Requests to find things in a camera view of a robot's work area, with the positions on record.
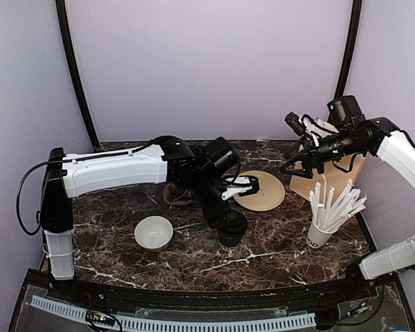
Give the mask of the black plastic cup lid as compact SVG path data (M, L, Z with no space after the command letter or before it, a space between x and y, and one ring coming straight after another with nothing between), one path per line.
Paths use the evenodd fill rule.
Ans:
M223 226L218 229L218 236L221 241L241 241L243 235L248 228L246 219L238 220L238 222Z

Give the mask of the brown paper bag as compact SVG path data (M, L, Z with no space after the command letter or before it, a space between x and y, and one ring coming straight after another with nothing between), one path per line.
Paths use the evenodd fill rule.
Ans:
M314 122L311 122L306 115L300 117L299 122L305 126L304 133L300 136L300 140L293 147L293 150L302 151L304 148L304 143L311 141L311 146L314 147L316 143L322 146L320 140L331 134L337 133L338 130L330 123L322 121L318 118L313 119ZM296 194L299 194L301 197L308 200L309 192L315 189L315 183L320 182L322 188L324 188L324 179L326 177L327 187L330 186L335 188L333 200L335 201L337 196L342 193L344 187L347 184L347 181L351 179L353 183L356 181L358 174L365 162L365 157L361 154L358 154L354 159L353 154L348 156L341 157L340 160L335 162L328 161L323 164L322 173L318 172L317 168L309 167L311 178L304 178L298 175L292 175L288 187L294 191Z

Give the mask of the black paper coffee cup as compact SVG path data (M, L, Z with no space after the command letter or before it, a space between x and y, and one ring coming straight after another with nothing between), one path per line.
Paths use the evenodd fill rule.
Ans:
M248 224L246 222L229 225L217 230L219 243L226 248L233 248L241 243L246 233Z

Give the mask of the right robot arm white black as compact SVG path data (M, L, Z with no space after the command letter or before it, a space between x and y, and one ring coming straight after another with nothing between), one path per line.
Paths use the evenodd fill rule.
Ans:
M352 154L371 154L415 189L415 144L406 131L384 117L365 118L352 95L336 98L327 107L337 131L304 143L303 150L282 165L283 173L311 179L314 170L324 172L326 162ZM353 300L365 290L366 280L408 269L415 269L415 235L349 265L348 278L340 283L339 294Z

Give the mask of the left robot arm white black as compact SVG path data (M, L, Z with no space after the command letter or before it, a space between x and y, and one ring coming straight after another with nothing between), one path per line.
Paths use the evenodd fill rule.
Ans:
M93 154L65 154L61 147L53 149L49 159L39 164L46 171L36 220L46 240L57 291L70 302L84 295L83 285L74 279L73 198L130 185L173 183L199 202L220 244L235 247L248 222L230 207L228 199L256 183L238 176L224 177L239 165L236 151L223 137L206 145L191 145L174 136L160 136L140 147Z

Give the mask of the brown cardboard cup carrier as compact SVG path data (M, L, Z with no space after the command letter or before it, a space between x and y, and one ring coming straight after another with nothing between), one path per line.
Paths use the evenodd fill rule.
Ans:
M173 183L166 184L163 191L163 200L169 206L187 206L194 203L190 191L185 188L178 189Z

